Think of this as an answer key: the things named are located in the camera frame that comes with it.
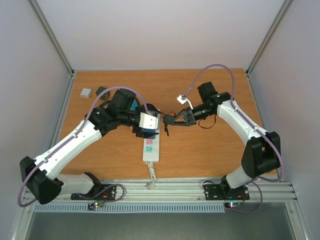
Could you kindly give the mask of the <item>right aluminium frame post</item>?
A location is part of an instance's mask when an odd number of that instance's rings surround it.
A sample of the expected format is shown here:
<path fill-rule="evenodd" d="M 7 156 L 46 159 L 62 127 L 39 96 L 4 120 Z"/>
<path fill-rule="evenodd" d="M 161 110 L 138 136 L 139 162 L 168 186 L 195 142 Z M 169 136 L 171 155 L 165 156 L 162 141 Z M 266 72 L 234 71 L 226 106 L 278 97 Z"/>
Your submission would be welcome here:
<path fill-rule="evenodd" d="M 290 9 L 293 0 L 284 0 L 276 13 L 270 27 L 268 28 L 261 44 L 259 45 L 252 61 L 250 62 L 247 70 L 245 71 L 246 76 L 249 78 L 251 73 L 253 72 L 255 66 L 257 65 L 258 61 L 262 57 L 263 53 L 265 52 L 267 46 L 269 45 L 270 41 L 272 40 L 273 36 L 275 35 L 278 27 L 280 26 L 281 22 L 285 18 L 288 10 Z"/>

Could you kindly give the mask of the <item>aluminium frame post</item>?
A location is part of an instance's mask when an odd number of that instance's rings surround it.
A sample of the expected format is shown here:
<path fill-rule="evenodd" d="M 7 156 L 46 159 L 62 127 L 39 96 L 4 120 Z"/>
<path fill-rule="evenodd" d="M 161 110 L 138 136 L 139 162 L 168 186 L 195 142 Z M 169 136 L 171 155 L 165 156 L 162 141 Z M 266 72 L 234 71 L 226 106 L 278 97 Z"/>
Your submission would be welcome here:
<path fill-rule="evenodd" d="M 270 27 L 268 28 L 261 44 L 259 45 L 252 61 L 250 62 L 247 70 L 245 71 L 246 76 L 249 78 L 251 73 L 253 72 L 255 66 L 257 65 L 258 61 L 262 57 L 263 53 L 265 52 L 267 46 L 269 45 L 270 41 L 272 40 L 273 36 L 275 35 L 278 27 L 280 26 L 281 22 L 285 18 L 288 10 L 290 9 L 293 0 L 284 0 L 276 13 Z"/>
<path fill-rule="evenodd" d="M 41 26 L 43 27 L 48 39 L 50 40 L 50 42 L 52 43 L 55 51 L 57 52 L 59 58 L 61 59 L 64 67 L 66 68 L 69 76 L 71 78 L 74 77 L 75 75 L 75 70 L 73 69 L 73 67 L 70 64 L 70 61 L 68 60 L 65 52 L 63 51 L 54 31 L 52 30 L 40 4 L 38 3 L 37 0 L 27 0 L 27 2 L 29 3 L 30 7 L 32 8 L 35 16 L 37 17 L 39 23 L 41 24 Z"/>

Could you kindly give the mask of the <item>small circuit board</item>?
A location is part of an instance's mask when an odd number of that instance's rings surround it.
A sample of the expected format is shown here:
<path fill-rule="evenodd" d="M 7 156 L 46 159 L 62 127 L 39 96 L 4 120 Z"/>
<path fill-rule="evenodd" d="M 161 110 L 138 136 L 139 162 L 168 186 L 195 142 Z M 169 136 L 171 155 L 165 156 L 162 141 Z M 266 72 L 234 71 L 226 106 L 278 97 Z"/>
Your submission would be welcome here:
<path fill-rule="evenodd" d="M 96 210 L 96 209 L 98 209 L 98 208 L 101 208 L 102 206 L 103 206 L 104 204 L 102 203 L 102 202 L 93 202 L 93 203 L 88 203 L 87 204 L 87 209 L 89 210 L 89 211 L 94 211 L 94 210 Z"/>
<path fill-rule="evenodd" d="M 227 209 L 235 209 L 235 208 L 239 208 L 243 205 L 242 202 L 234 202 L 234 201 L 230 201 L 230 202 L 225 202 L 224 203 L 224 207 Z"/>

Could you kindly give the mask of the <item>left aluminium frame post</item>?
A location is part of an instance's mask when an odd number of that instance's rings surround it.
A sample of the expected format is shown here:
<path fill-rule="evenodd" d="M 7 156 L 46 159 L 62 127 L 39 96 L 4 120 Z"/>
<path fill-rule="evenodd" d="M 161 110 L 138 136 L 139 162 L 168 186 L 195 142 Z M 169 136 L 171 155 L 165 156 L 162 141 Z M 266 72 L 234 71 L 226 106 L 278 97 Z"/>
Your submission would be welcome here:
<path fill-rule="evenodd" d="M 39 23 L 41 24 L 41 26 L 43 27 L 48 39 L 50 40 L 50 42 L 52 43 L 55 51 L 57 52 L 59 58 L 61 59 L 64 67 L 66 68 L 69 76 L 71 78 L 74 77 L 75 75 L 75 70 L 73 69 L 73 67 L 70 64 L 70 61 L 68 60 L 65 52 L 63 51 L 54 31 L 52 30 L 40 4 L 38 3 L 37 0 L 27 0 L 27 2 L 29 3 L 30 7 L 32 8 L 35 16 L 37 17 Z"/>

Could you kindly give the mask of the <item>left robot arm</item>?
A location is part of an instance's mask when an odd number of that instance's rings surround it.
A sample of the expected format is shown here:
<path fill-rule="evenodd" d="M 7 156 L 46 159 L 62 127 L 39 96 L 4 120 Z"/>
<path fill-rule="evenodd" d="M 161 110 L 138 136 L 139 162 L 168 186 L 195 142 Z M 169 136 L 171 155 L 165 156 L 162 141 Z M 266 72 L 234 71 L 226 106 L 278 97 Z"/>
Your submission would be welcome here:
<path fill-rule="evenodd" d="M 93 103 L 84 120 L 60 142 L 35 158 L 26 156 L 20 161 L 23 181 L 17 196 L 20 207 L 31 205 L 22 202 L 24 190 L 29 190 L 34 201 L 42 205 L 60 195 L 76 194 L 85 200 L 98 198 L 105 189 L 92 173 L 61 174 L 65 166 L 119 126 L 131 127 L 132 133 L 139 138 L 157 135 L 161 112 L 132 88 L 116 86 L 114 89 L 111 99 L 100 105 Z"/>

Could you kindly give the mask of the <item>right small circuit board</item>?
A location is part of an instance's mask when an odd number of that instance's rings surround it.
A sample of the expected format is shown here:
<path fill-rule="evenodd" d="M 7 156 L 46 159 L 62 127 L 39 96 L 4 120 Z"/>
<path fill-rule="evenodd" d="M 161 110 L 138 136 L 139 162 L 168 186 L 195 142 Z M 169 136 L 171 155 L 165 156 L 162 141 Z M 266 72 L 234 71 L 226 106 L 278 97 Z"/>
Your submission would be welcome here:
<path fill-rule="evenodd" d="M 224 207 L 227 209 L 235 209 L 235 208 L 239 208 L 243 205 L 242 202 L 234 202 L 234 201 L 230 201 L 230 202 L 225 202 L 224 203 Z"/>

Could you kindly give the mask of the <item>teal oval plug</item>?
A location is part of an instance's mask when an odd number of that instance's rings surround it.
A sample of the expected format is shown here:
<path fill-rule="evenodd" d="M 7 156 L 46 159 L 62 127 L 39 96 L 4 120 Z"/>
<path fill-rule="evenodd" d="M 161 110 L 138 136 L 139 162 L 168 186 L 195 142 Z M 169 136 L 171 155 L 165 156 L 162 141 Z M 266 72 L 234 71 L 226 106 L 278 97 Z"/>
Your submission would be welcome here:
<path fill-rule="evenodd" d="M 134 100 L 132 105 L 131 105 L 131 107 L 130 107 L 130 110 L 131 111 L 135 111 L 136 108 L 139 107 L 139 106 L 140 106 L 140 103 L 138 101 Z"/>

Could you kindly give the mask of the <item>black charger with cable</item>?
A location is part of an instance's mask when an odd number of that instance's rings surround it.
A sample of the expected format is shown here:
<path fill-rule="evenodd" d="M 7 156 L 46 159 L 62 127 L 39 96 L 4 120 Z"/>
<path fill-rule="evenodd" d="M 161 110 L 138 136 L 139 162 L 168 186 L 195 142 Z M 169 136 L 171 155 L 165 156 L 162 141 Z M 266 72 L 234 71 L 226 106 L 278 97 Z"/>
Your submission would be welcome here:
<path fill-rule="evenodd" d="M 176 113 L 174 111 L 171 111 L 169 113 L 161 113 L 162 116 L 162 122 L 163 121 L 172 121 L 176 117 Z M 170 136 L 169 130 L 168 130 L 168 125 L 164 124 L 164 131 L 166 132 L 167 137 Z"/>

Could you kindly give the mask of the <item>white power strip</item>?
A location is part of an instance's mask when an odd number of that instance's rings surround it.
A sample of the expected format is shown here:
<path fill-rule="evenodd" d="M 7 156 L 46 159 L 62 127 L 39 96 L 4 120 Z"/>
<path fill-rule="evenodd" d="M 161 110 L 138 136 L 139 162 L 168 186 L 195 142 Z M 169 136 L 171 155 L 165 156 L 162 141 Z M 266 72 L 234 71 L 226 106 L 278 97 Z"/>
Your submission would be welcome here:
<path fill-rule="evenodd" d="M 145 139 L 143 141 L 143 155 L 142 161 L 145 163 L 157 163 L 160 160 L 160 126 L 161 126 L 161 113 L 159 117 L 159 135 L 155 139 Z"/>

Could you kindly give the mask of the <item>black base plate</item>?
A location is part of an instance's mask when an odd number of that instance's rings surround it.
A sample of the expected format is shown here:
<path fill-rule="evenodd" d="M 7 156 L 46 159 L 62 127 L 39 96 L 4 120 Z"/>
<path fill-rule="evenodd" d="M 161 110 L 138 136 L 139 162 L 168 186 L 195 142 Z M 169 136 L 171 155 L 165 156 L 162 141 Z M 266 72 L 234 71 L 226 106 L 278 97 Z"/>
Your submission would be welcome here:
<path fill-rule="evenodd" d="M 228 185 L 216 184 L 210 180 L 206 180 L 202 183 L 204 196 L 207 201 L 223 200 L 223 201 L 235 201 L 235 200 L 249 200 L 249 190 L 244 185 L 237 188 L 229 188 Z"/>
<path fill-rule="evenodd" d="M 101 184 L 99 188 L 93 188 L 88 193 L 72 193 L 71 200 L 114 201 L 116 199 L 117 186 L 115 184 Z"/>

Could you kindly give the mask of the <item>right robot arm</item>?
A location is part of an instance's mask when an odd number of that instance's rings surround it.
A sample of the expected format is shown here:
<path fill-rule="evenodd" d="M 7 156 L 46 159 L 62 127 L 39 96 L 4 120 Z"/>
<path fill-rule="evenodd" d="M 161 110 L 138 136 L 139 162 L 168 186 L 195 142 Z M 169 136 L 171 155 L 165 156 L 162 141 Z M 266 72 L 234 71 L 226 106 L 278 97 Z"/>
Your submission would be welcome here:
<path fill-rule="evenodd" d="M 163 123 L 166 127 L 189 127 L 214 116 L 229 124 L 244 144 L 240 166 L 222 177 L 219 184 L 222 197 L 231 199 L 245 189 L 245 184 L 282 166 L 280 136 L 257 125 L 228 92 L 217 92 L 211 82 L 203 83 L 197 90 L 202 104 L 189 106 L 177 115 L 165 114 Z"/>

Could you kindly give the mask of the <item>white cube plug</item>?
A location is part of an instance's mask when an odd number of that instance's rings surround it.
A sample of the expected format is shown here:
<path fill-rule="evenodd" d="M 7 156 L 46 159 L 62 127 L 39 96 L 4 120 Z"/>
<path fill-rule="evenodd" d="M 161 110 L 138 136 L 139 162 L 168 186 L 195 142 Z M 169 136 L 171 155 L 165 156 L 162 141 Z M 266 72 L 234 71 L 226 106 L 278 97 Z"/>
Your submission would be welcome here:
<path fill-rule="evenodd" d="M 92 94 L 92 89 L 91 88 L 83 88 L 81 93 L 80 93 L 80 97 L 88 99 L 88 98 L 90 98 L 91 94 Z"/>

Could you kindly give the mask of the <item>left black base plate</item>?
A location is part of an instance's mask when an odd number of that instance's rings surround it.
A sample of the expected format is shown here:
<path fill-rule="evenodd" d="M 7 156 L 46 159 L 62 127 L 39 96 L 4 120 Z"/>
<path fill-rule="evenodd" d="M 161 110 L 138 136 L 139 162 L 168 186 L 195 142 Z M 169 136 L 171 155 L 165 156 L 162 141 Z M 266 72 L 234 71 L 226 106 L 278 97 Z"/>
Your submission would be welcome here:
<path fill-rule="evenodd" d="M 116 199 L 117 186 L 115 184 L 101 184 L 99 188 L 93 188 L 88 193 L 72 193 L 71 200 L 114 201 Z"/>

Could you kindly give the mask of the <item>left small circuit board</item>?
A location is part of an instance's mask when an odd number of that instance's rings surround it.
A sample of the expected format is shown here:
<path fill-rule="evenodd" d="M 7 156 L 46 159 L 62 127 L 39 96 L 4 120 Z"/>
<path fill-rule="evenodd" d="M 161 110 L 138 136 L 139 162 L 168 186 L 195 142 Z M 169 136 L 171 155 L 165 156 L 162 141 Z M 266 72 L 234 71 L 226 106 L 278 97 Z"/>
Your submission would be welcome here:
<path fill-rule="evenodd" d="M 94 211 L 94 210 L 96 210 L 96 209 L 98 209 L 98 208 L 101 208 L 102 206 L 103 206 L 104 204 L 102 203 L 102 202 L 93 202 L 93 203 L 88 203 L 87 204 L 87 209 L 89 210 L 89 211 Z"/>

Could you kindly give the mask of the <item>aluminium front rail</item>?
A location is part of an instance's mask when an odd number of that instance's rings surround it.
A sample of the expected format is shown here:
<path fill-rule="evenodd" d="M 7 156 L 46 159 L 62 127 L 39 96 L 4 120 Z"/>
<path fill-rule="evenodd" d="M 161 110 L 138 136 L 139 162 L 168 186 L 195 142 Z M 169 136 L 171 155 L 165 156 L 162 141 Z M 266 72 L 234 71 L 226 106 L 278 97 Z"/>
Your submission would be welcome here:
<path fill-rule="evenodd" d="M 121 203 L 204 203 L 211 193 L 203 182 L 220 182 L 216 177 L 159 178 L 155 187 L 148 190 L 148 178 L 142 179 L 105 179 L 102 184 L 122 184 L 125 187 Z M 298 201 L 290 182 L 268 182 L 259 179 L 247 186 L 249 199 L 246 203 L 285 203 Z"/>

